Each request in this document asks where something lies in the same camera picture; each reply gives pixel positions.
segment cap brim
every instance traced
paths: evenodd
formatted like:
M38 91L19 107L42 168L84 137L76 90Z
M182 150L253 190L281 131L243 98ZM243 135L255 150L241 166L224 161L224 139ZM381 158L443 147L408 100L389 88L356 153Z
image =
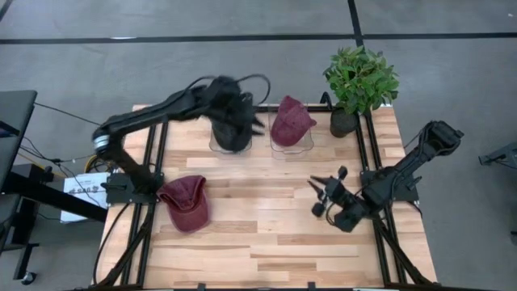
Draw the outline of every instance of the cap brim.
M201 195L201 197L193 209L181 210L171 205L167 207L170 219L179 231L194 232L205 227L210 221L208 202L204 190L200 191L198 195Z

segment white paper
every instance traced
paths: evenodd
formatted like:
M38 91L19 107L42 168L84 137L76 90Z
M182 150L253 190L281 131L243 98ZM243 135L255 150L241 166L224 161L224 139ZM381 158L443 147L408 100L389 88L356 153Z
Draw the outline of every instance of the white paper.
M102 188L100 184L106 183L108 176L109 173L92 173L76 175L75 178L66 178L63 192L73 195L81 200L90 202L93 205L100 205L100 207L106 209L106 190ZM61 211L62 223L82 221L85 219L86 217L82 217L66 211Z

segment wooden table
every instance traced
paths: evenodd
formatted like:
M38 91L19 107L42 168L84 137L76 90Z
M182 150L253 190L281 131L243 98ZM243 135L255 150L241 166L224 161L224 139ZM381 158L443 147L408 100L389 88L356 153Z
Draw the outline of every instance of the wooden table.
M348 168L345 185L359 189L362 170L354 133L338 139L329 132L329 113L311 113L314 148L304 158L271 157L269 133L254 137L247 157L218 157L208 148L210 124L205 119L171 122L163 172L166 181L185 175L204 175L212 223L194 234L181 234L160 203L154 219L146 288L382 286L372 222L363 219L350 234L311 214L316 195L307 184L310 175L337 175ZM260 118L267 122L267 115ZM404 157L392 108L373 112L380 155L385 166ZM366 125L362 124L370 165L373 165ZM125 149L142 162L147 130L127 136ZM157 131L153 155L156 155ZM121 205L109 209L104 235ZM421 218L415 209L396 202L393 215L402 249L430 280L435 272ZM117 223L101 256L98 277L104 278L125 250L132 206ZM386 245L391 277L396 281L393 255ZM133 259L130 282L137 273Z

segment clear plastic container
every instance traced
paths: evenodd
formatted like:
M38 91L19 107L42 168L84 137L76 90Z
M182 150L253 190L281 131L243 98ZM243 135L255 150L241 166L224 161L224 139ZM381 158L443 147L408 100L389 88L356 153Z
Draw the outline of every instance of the clear plastic container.
M270 141L272 157L276 159L298 159L304 158L309 150L314 147L313 137L309 130L305 133L305 135L294 145L291 146L283 146L277 144L271 135L271 130L273 124L275 123L276 117L278 116L278 107L269 107L268 108L268 120L269 120L269 133L270 133Z

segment black floor line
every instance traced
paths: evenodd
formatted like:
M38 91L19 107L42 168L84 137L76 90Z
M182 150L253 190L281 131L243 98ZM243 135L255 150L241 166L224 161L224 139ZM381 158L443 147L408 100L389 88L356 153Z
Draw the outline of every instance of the black floor line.
M487 33L397 33L397 34L281 34L235 36L144 36L144 37L89 37L89 38L41 38L0 39L0 44L156 44L231 41L286 41L286 40L474 40L517 38L517 32Z
M361 32L361 25L359 24L359 16L357 15L357 7L355 6L354 0L348 0L348 9L350 10L352 27L354 28L355 45L364 45L363 33Z
M278 34L237 36L151 36L112 38L64 38L64 39L4 39L0 44L150 44L185 42L226 42L266 40L352 40L352 34Z
M11 3L13 0L6 0L5 3L2 5L2 9L0 9L0 21L2 21L3 16L7 13L7 10L9 10L9 6L11 6Z
M364 34L364 40L462 40L517 38L517 32Z

